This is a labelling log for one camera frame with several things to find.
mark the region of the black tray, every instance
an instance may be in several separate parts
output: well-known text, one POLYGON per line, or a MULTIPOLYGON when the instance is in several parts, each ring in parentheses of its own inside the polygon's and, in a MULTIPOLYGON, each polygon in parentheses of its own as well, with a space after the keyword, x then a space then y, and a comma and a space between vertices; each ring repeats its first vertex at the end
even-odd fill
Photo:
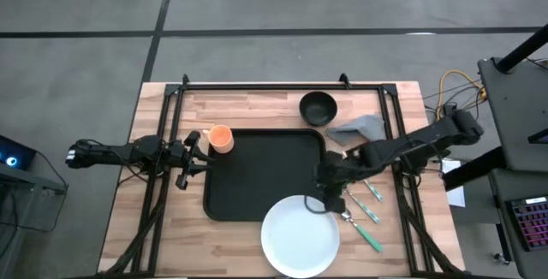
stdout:
POLYGON ((234 148, 209 156, 204 211, 218 221, 263 221, 279 200, 307 194, 320 199, 314 170, 325 154, 324 137, 312 129, 234 129, 234 148))

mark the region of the concrete floor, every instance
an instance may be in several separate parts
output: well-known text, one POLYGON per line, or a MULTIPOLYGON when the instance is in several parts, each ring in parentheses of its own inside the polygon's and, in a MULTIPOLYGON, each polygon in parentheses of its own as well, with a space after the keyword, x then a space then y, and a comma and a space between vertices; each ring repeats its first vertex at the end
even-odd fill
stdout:
MULTIPOLYGON (((153 30, 162 0, 0 0, 1 32, 153 30)), ((165 29, 307 27, 538 27, 548 0, 171 0, 165 29)), ((423 95, 440 76, 502 56, 530 34, 376 35, 162 39, 152 81, 417 80, 423 95)), ((67 169, 78 138, 126 141, 151 39, 0 39, 0 134, 44 152, 70 183, 59 224, 30 234, 20 278, 91 275, 108 223, 119 169, 67 169)), ((546 57, 544 48, 535 56, 546 57)), ((466 82, 450 76, 446 88, 466 82)), ((457 103, 472 93, 463 94, 457 103)), ((436 98, 426 104, 436 105, 436 98)), ((488 105, 479 108, 486 134, 454 148, 471 159, 498 145, 488 105)), ((493 227, 459 223, 467 269, 516 277, 496 266, 493 227)))

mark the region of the green-handled utensil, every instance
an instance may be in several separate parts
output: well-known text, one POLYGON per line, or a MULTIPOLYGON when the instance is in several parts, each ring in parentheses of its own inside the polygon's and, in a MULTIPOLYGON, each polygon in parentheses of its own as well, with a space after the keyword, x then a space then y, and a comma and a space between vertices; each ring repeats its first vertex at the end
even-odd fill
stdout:
POLYGON ((376 241, 372 236, 369 235, 361 226, 358 225, 358 223, 354 222, 354 219, 352 219, 352 215, 350 214, 350 211, 347 209, 343 214, 341 214, 342 219, 348 223, 352 223, 354 227, 360 232, 361 236, 363 236, 364 239, 367 240, 367 242, 375 249, 377 252, 382 252, 383 247, 380 246, 378 241, 376 241))
POLYGON ((380 195, 380 192, 377 189, 375 189, 375 187, 373 185, 371 185, 371 183, 368 180, 363 180, 363 182, 366 183, 367 187, 369 188, 369 190, 371 190, 371 192, 373 193, 375 198, 377 198, 377 200, 382 202, 383 201, 383 196, 380 195))
POLYGON ((369 217, 375 222, 375 223, 379 223, 380 222, 380 219, 378 219, 378 217, 373 214, 373 212, 371 210, 369 210, 367 208, 367 206, 365 206, 363 203, 361 203, 352 193, 350 193, 350 191, 348 189, 344 189, 344 192, 350 196, 350 198, 352 198, 352 200, 361 207, 361 209, 367 214, 369 215, 369 217))

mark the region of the black bowl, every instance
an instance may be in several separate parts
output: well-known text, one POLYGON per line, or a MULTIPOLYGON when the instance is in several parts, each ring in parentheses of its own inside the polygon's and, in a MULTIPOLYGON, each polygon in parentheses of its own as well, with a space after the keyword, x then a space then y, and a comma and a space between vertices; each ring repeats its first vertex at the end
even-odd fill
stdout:
POLYGON ((299 103, 302 118, 313 126, 323 126, 337 115, 337 103, 328 93, 309 92, 299 103))

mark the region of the wooden table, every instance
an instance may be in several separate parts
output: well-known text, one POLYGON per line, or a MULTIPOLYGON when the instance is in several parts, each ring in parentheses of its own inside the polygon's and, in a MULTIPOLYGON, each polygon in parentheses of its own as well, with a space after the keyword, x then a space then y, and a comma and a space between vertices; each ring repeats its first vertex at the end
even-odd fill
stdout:
MULTIPOLYGON (((395 82, 399 93, 405 128, 408 132, 427 125, 426 113, 417 82, 395 82)), ((135 113, 131 140, 155 134, 165 83, 145 83, 135 113)), ((298 105, 308 91, 198 91, 185 92, 178 139, 193 129, 206 129, 215 124, 232 128, 308 128, 301 119, 298 105)), ((378 94, 374 91, 327 91, 337 101, 338 113, 329 124, 335 127, 358 116, 380 116, 378 94)), ((392 104, 388 103, 394 135, 396 121, 392 104)), ((170 107, 170 124, 174 105, 170 107)), ((315 128, 325 135, 325 128, 315 128)), ((328 150, 343 151, 325 136, 328 150)), ((207 150, 207 140, 200 140, 200 149, 207 150)), ((211 220, 203 210, 205 173, 189 179, 188 189, 175 186, 178 169, 172 171, 164 227, 158 255, 157 276, 280 276, 263 254, 260 245, 261 223, 227 223, 211 220)), ((124 170, 121 178, 129 172, 124 170)), ((382 193, 378 202, 363 183, 352 185, 351 191, 380 218, 375 224, 350 199, 347 199, 356 222, 384 247, 375 252, 355 231, 337 217, 341 245, 335 261, 321 276, 406 276, 409 274, 402 227, 396 203, 394 181, 390 168, 370 179, 382 193)), ((99 270, 114 264, 136 234, 146 184, 136 178, 117 190, 104 241, 99 270)), ((457 267, 464 269, 444 185, 436 172, 424 173, 419 187, 426 228, 444 254, 457 267)), ((145 244, 143 267, 146 267, 150 242, 145 244)), ((424 269, 418 236, 414 248, 420 269, 424 269)))

